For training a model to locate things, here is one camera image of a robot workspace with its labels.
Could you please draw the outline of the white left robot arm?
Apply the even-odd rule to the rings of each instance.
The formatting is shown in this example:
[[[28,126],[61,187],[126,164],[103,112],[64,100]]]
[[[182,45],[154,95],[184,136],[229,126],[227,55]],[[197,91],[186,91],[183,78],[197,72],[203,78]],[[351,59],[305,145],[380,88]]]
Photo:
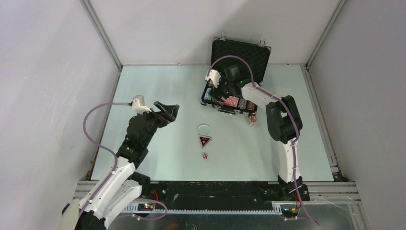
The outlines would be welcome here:
[[[154,111],[145,106],[142,97],[135,97],[127,105],[136,115],[130,118],[118,151],[98,145],[112,154],[113,165],[82,199],[73,199],[65,206],[59,229],[107,230],[133,201],[159,204],[167,213],[165,204],[147,199],[151,195],[150,178],[136,170],[148,154],[147,147],[156,131],[174,122],[180,107],[156,101],[158,111]]]

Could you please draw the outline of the black red triangular chip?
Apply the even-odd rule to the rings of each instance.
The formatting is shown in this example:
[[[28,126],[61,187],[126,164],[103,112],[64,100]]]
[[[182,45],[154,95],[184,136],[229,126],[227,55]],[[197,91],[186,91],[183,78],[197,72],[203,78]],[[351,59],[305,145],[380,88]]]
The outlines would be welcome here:
[[[200,142],[201,148],[204,148],[211,140],[212,140],[211,137],[199,136],[199,142]]]

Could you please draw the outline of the blue white chip stack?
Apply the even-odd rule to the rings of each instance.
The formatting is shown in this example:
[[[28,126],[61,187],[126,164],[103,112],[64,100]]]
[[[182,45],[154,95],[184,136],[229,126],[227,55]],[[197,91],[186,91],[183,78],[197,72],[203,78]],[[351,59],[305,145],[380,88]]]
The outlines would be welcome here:
[[[207,88],[204,93],[204,97],[203,97],[204,100],[206,100],[206,101],[212,100],[212,96],[210,95],[210,92],[211,92],[211,88]]]

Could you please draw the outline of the red white chip stack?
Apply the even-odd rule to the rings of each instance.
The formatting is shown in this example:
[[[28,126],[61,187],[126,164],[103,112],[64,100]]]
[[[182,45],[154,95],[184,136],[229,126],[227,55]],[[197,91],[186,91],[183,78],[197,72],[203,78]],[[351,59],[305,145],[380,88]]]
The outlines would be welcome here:
[[[250,125],[250,126],[254,126],[254,125],[257,124],[257,118],[256,118],[255,115],[250,115],[250,116],[248,117],[248,121],[249,121],[249,125]]]

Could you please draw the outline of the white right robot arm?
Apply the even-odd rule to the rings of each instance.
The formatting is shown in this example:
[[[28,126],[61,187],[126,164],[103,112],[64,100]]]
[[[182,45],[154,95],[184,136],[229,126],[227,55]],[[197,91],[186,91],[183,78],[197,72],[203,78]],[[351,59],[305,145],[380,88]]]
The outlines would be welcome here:
[[[212,85],[212,97],[220,96],[222,101],[231,94],[232,86],[241,96],[266,112],[267,129],[271,138],[279,144],[280,169],[278,174],[279,196],[293,199],[301,184],[298,167],[298,140],[303,123],[294,98],[290,95],[278,97],[262,88],[253,76],[240,82],[228,83],[220,72],[210,69],[205,81]]]

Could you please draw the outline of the clear round dealer button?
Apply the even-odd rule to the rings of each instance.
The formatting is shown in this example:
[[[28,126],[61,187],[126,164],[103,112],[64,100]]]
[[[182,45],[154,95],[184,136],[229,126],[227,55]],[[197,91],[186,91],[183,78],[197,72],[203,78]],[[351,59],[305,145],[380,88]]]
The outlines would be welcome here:
[[[206,124],[201,124],[197,128],[197,132],[199,135],[208,135],[210,133],[210,127]]]

